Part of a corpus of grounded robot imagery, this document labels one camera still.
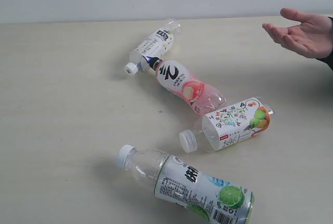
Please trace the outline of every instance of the clear plastic bottle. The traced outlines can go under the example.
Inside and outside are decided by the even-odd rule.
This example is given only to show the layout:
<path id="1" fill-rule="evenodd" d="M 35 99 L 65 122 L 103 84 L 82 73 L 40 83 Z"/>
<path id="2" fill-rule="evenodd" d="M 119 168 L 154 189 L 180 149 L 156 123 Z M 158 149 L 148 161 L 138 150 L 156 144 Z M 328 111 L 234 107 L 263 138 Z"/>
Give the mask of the clear plastic bottle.
<path id="1" fill-rule="evenodd" d="M 202 82 L 177 61 L 154 57 L 149 62 L 159 83 L 181 97 L 199 116 L 226 105 L 226 98 L 213 86 Z"/>
<path id="2" fill-rule="evenodd" d="M 174 155 L 125 145 L 117 162 L 155 197 L 183 206 L 209 223 L 246 224 L 250 219 L 252 191 L 202 173 Z"/>
<path id="3" fill-rule="evenodd" d="M 172 47 L 175 35 L 181 25 L 175 19 L 168 19 L 164 25 L 148 36 L 135 50 L 130 52 L 130 62 L 124 67 L 126 74 L 134 76 L 138 71 L 146 72 L 152 57 L 162 58 Z"/>
<path id="4" fill-rule="evenodd" d="M 185 152 L 218 151 L 266 130 L 273 110 L 252 97 L 200 117 L 191 130 L 179 134 Z"/>

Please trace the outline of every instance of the human hand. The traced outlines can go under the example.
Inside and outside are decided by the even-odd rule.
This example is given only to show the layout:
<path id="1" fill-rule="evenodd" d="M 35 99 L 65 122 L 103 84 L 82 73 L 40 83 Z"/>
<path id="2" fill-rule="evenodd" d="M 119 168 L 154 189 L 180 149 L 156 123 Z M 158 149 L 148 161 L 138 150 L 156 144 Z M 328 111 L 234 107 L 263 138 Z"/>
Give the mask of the human hand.
<path id="1" fill-rule="evenodd" d="M 283 8 L 281 16 L 299 25 L 278 28 L 264 23 L 263 28 L 275 43 L 306 58 L 325 58 L 333 50 L 332 20 L 328 17 Z"/>

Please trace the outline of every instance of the barcode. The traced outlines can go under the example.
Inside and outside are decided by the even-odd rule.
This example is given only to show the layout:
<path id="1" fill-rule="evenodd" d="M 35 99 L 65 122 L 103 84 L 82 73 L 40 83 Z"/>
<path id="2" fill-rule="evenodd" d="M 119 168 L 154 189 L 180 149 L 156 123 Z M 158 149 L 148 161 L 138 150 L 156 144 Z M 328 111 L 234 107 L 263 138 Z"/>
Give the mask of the barcode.
<path id="1" fill-rule="evenodd" d="M 232 217 L 229 217 L 218 210 L 215 210 L 213 219 L 220 224 L 232 224 L 234 220 Z"/>

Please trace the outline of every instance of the bottle cap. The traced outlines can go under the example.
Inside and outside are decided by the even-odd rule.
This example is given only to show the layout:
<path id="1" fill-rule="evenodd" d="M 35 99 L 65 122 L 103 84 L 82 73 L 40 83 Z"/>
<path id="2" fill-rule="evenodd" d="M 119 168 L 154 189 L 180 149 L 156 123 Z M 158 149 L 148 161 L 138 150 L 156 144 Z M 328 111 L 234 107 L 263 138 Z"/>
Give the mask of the bottle cap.
<path id="1" fill-rule="evenodd" d="M 134 149 L 135 147 L 130 146 L 130 145 L 124 145 L 118 153 L 118 158 L 117 158 L 117 165 L 118 167 L 120 167 L 121 169 L 125 169 L 125 162 L 127 159 L 127 155 L 130 153 L 130 151 L 132 149 Z"/>
<path id="2" fill-rule="evenodd" d="M 126 74 L 128 74 L 129 76 L 133 76 L 138 72 L 137 64 L 128 63 L 125 65 L 124 70 Z"/>
<path id="3" fill-rule="evenodd" d="M 198 149 L 198 143 L 193 132 L 189 129 L 179 133 L 179 139 L 185 152 L 191 153 Z"/>

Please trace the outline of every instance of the bottle label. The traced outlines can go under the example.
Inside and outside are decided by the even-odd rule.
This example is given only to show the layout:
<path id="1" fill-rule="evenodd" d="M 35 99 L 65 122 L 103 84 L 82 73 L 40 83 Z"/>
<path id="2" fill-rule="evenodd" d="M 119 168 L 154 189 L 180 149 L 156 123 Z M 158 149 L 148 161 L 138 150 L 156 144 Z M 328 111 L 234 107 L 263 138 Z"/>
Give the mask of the bottle label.
<path id="1" fill-rule="evenodd" d="M 156 70 L 159 83 L 167 90 L 180 96 L 191 107 L 200 97 L 204 83 L 191 74 L 187 68 L 177 61 L 163 61 Z"/>
<path id="2" fill-rule="evenodd" d="M 167 28 L 160 28 L 148 36 L 136 48 L 136 51 L 144 57 L 162 58 L 162 56 L 172 47 L 173 40 L 173 34 L 171 31 Z"/>
<path id="3" fill-rule="evenodd" d="M 154 194 L 213 224 L 247 223 L 253 202 L 248 189 L 204 174 L 173 155 L 161 169 Z"/>
<path id="4" fill-rule="evenodd" d="M 206 114 L 219 133 L 219 150 L 250 138 L 268 128 L 271 117 L 255 97 Z"/>

